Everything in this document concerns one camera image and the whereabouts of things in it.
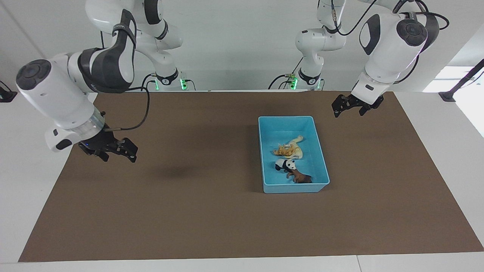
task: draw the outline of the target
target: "brown table surface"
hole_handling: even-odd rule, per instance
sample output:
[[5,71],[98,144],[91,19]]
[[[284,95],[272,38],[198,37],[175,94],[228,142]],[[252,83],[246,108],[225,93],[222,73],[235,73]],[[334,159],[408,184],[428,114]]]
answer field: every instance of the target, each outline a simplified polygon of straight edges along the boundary
[[[392,93],[334,118],[336,92],[152,93],[138,160],[74,147],[20,261],[292,257],[482,251]],[[145,95],[101,94],[111,127]],[[331,183],[262,192],[257,118],[311,115]]]

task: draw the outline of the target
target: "yellow toy animal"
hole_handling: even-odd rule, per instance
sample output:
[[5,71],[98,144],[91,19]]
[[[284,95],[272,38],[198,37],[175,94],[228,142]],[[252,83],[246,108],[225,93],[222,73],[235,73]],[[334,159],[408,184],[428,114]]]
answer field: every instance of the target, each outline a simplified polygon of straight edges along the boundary
[[300,141],[302,141],[304,139],[304,137],[302,136],[298,136],[296,139],[293,139],[292,141],[290,141],[288,144],[286,145],[279,145],[279,149],[278,150],[274,150],[274,155],[277,155],[277,156],[284,156],[286,157],[287,159],[302,159],[303,158],[303,152],[301,150],[301,148],[298,146],[297,143],[299,143]]

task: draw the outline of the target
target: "panda figurine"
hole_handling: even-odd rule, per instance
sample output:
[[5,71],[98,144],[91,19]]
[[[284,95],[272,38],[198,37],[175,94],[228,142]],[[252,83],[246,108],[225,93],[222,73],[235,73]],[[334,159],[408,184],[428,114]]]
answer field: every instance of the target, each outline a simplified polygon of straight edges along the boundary
[[275,169],[277,171],[284,169],[285,172],[292,173],[293,170],[296,170],[296,161],[278,159],[275,161]]

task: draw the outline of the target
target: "blue bin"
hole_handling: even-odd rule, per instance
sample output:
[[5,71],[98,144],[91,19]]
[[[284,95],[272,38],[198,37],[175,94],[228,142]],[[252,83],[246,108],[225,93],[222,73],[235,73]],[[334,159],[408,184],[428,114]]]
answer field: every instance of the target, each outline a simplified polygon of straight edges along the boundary
[[[275,169],[275,161],[284,157],[274,155],[273,150],[278,148],[278,144],[287,144],[299,135],[304,137],[298,143],[303,157],[296,160],[296,167],[301,173],[310,175],[313,183],[294,183],[292,177],[286,178],[283,170]],[[330,183],[313,117],[261,116],[259,143],[265,193],[316,193]]]

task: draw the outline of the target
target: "animal figurine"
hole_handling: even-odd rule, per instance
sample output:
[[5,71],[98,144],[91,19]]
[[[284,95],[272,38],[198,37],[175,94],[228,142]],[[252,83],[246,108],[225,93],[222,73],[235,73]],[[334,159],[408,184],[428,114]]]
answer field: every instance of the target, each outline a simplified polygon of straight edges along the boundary
[[275,162],[275,169],[277,171],[284,169],[284,172],[292,172],[293,170],[296,170],[296,163],[295,161],[289,161],[285,159],[278,159]]
[[295,183],[313,183],[313,181],[311,180],[311,176],[304,175],[297,169],[293,169],[291,172],[287,173],[286,177],[288,179],[290,176],[294,176],[292,181]]
[[304,139],[302,136],[298,136],[296,139],[292,139],[288,144],[286,145],[279,145],[278,150],[274,150],[274,155],[277,156],[284,156],[286,159],[292,160],[292,159],[302,159],[303,158],[303,152],[301,148],[298,146],[298,143],[301,142]]

